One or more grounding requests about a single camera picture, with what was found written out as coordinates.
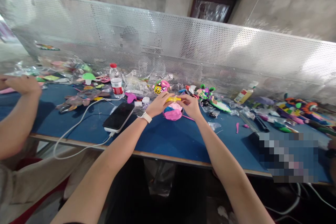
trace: black phone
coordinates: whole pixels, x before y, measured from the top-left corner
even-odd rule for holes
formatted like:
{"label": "black phone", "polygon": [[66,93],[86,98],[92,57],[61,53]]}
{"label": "black phone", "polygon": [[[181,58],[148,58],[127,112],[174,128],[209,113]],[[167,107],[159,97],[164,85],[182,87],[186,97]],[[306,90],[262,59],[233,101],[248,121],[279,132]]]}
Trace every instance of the black phone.
{"label": "black phone", "polygon": [[132,114],[134,104],[121,103],[103,123],[104,128],[119,130]]}

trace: plastic water bottle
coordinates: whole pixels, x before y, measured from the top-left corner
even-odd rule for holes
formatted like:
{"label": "plastic water bottle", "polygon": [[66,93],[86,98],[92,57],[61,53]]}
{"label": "plastic water bottle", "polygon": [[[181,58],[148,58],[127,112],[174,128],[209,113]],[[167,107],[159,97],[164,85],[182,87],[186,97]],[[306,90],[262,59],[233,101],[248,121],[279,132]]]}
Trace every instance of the plastic water bottle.
{"label": "plastic water bottle", "polygon": [[117,99],[123,98],[125,96],[124,88],[123,88],[123,80],[121,78],[121,74],[119,73],[117,69],[117,64],[111,63],[110,67],[111,67],[110,79],[111,79],[111,85],[112,85],[114,96]]}

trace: hand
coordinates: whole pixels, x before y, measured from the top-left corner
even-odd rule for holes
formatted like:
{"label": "hand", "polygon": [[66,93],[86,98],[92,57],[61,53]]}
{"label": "hand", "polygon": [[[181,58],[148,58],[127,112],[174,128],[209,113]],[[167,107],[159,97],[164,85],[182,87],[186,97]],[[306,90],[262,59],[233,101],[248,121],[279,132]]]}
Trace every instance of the hand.
{"label": "hand", "polygon": [[161,92],[161,94],[159,94],[158,97],[156,97],[154,101],[148,106],[146,113],[152,118],[161,114],[166,107],[172,104],[172,102],[166,102],[166,100],[174,95],[175,94],[173,93]]}
{"label": "hand", "polygon": [[331,138],[328,143],[328,149],[336,149],[336,136],[332,136],[329,134],[327,134],[327,136]]}
{"label": "hand", "polygon": [[5,84],[19,92],[21,95],[38,94],[41,95],[42,90],[34,76],[22,75],[21,77],[9,78]]}
{"label": "hand", "polygon": [[178,96],[178,98],[181,98],[182,101],[177,101],[177,104],[179,104],[182,108],[184,108],[188,116],[190,116],[195,121],[203,118],[198,105],[197,98],[191,97],[190,95],[187,94]]}
{"label": "hand", "polygon": [[0,74],[0,90],[9,88],[9,86],[7,86],[5,83],[5,81],[8,80],[9,78],[15,78],[15,76]]}

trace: metal mesh partition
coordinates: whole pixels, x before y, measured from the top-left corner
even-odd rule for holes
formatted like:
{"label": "metal mesh partition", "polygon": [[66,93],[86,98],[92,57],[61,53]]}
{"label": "metal mesh partition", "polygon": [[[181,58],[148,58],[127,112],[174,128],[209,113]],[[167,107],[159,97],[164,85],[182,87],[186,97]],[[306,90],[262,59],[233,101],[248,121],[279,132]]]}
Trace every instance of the metal mesh partition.
{"label": "metal mesh partition", "polygon": [[34,58],[56,53],[37,41],[97,66],[169,72],[227,95],[255,80],[259,95],[336,102],[331,42],[88,0],[0,0],[0,14]]}

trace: white charging cable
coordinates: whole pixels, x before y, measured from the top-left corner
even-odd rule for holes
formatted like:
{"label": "white charging cable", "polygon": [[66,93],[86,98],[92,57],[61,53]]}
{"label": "white charging cable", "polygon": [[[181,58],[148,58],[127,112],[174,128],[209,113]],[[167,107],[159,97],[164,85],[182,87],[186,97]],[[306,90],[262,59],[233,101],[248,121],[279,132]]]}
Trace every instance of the white charging cable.
{"label": "white charging cable", "polygon": [[277,214],[280,214],[280,215],[286,215],[288,213],[290,213],[298,204],[299,204],[299,201],[300,201],[300,196],[301,196],[301,187],[300,187],[300,184],[299,183],[296,183],[297,184],[297,194],[298,196],[296,197],[296,200],[294,201],[294,204],[288,208],[286,211],[284,212],[278,212],[277,210],[274,210],[272,208],[269,208],[268,206],[265,206],[265,208],[277,213]]}
{"label": "white charging cable", "polygon": [[315,190],[315,188],[312,186],[311,183],[306,183],[307,185],[309,185],[312,190],[314,191],[314,193],[316,193],[316,195],[320,198],[320,200],[322,200],[324,203],[326,203],[328,206],[330,206],[331,208],[333,208],[334,210],[336,210],[335,207],[333,207],[332,205],[330,205],[328,202],[326,202],[324,199],[322,199],[322,197],[319,195],[319,193]]}
{"label": "white charging cable", "polygon": [[105,141],[102,142],[101,144],[97,144],[97,145],[92,145],[92,146],[85,147],[85,148],[82,149],[80,152],[77,152],[76,154],[73,154],[73,155],[71,155],[71,156],[68,156],[68,157],[58,157],[58,156],[56,155],[56,148],[57,148],[57,145],[59,144],[59,142],[60,142],[60,141],[61,141],[61,140],[62,140],[62,139],[63,139],[63,138],[64,138],[64,137],[71,131],[71,130],[73,130],[74,128],[76,128],[76,127],[83,121],[84,116],[85,116],[87,110],[89,109],[89,107],[91,107],[93,104],[95,104],[95,103],[97,103],[97,102],[100,102],[100,101],[102,101],[102,100],[105,100],[105,101],[111,101],[111,100],[120,100],[120,99],[105,99],[105,98],[103,98],[103,99],[100,99],[100,100],[98,100],[98,101],[95,101],[95,102],[91,103],[91,104],[86,108],[86,110],[85,110],[85,112],[84,112],[82,118],[80,119],[80,121],[79,121],[78,123],[76,123],[74,126],[72,126],[67,132],[65,132],[65,133],[63,134],[63,136],[61,136],[61,137],[57,140],[57,142],[55,143],[55,146],[54,146],[54,151],[53,151],[54,158],[55,158],[55,159],[58,159],[58,160],[63,160],[63,159],[72,158],[72,157],[78,155],[79,153],[85,151],[86,149],[89,149],[89,148],[92,148],[92,147],[96,147],[96,146],[100,146],[100,145],[104,145],[104,144],[106,144],[106,143],[110,140],[110,138],[113,137],[113,135],[115,134],[115,132],[111,132],[111,134],[109,135],[109,137],[107,138],[107,140],[105,140]]}

